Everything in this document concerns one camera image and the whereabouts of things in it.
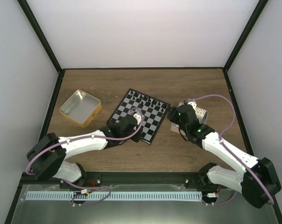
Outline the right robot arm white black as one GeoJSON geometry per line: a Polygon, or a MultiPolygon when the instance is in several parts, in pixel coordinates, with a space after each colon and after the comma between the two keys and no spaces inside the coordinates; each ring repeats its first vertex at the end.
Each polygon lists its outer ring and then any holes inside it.
{"type": "Polygon", "coordinates": [[[171,107],[167,118],[184,133],[184,140],[214,154],[232,168],[206,165],[206,172],[199,176],[202,187],[210,188],[213,184],[228,187],[241,193],[256,208],[274,203],[273,197],[282,187],[271,160],[258,159],[223,139],[213,128],[199,122],[191,105],[171,107]]]}

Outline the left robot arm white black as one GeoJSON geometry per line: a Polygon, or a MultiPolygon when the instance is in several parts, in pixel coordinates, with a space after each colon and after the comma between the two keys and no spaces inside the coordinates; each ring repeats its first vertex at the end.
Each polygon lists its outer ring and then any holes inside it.
{"type": "Polygon", "coordinates": [[[43,136],[27,153],[26,173],[39,181],[50,178],[64,179],[76,188],[83,188],[87,177],[77,163],[67,159],[89,151],[99,151],[122,145],[127,140],[138,142],[141,138],[139,114],[126,115],[118,123],[110,124],[92,133],[72,137],[57,137],[55,133],[43,136]]]}

